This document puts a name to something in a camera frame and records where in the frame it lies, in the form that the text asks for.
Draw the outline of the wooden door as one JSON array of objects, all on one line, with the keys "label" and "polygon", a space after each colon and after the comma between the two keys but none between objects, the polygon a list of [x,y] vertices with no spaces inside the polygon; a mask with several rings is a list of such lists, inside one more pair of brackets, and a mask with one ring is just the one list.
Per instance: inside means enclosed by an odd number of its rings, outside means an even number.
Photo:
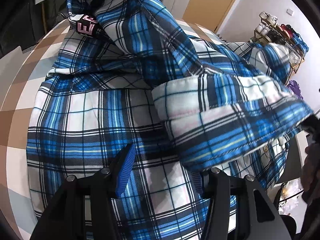
[{"label": "wooden door", "polygon": [[235,0],[190,0],[183,19],[216,32]]}]

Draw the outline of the wooden shoe rack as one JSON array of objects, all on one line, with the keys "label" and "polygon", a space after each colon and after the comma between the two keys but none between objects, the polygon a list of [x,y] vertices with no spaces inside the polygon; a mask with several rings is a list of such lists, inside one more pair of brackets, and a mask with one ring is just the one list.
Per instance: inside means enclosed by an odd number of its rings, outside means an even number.
[{"label": "wooden shoe rack", "polygon": [[309,47],[289,24],[279,24],[278,18],[268,12],[259,14],[260,23],[254,29],[254,36],[250,42],[265,45],[276,43],[287,46],[289,50],[290,76],[295,75],[300,65],[305,61]]}]

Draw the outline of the blue white plaid shirt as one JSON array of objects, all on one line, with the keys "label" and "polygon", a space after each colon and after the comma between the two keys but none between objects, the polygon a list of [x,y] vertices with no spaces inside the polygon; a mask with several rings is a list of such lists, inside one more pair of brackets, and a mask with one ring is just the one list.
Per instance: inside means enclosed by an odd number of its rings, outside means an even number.
[{"label": "blue white plaid shirt", "polygon": [[285,86],[278,44],[188,35],[160,0],[67,0],[70,29],[30,117],[27,164],[37,218],[70,175],[136,149],[112,202],[122,239],[199,239],[209,202],[190,171],[217,166],[270,190],[312,109]]}]

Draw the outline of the purple cloth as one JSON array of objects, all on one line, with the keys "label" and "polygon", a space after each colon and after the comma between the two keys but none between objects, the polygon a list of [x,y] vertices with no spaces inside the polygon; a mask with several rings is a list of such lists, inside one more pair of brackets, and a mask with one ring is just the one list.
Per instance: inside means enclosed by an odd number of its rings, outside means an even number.
[{"label": "purple cloth", "polygon": [[300,86],[296,80],[290,80],[287,87],[293,91],[293,93],[303,100],[303,96],[300,90]]}]

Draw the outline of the brown blue checkered bed cover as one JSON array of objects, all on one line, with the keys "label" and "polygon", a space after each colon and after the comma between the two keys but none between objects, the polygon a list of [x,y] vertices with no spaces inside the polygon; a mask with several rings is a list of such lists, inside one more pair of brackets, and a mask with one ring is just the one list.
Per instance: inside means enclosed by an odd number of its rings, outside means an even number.
[{"label": "brown blue checkered bed cover", "polygon": [[29,239],[37,223],[25,153],[29,120],[68,31],[69,22],[63,20],[33,51],[24,54],[17,47],[1,59],[1,211],[18,239]]}]

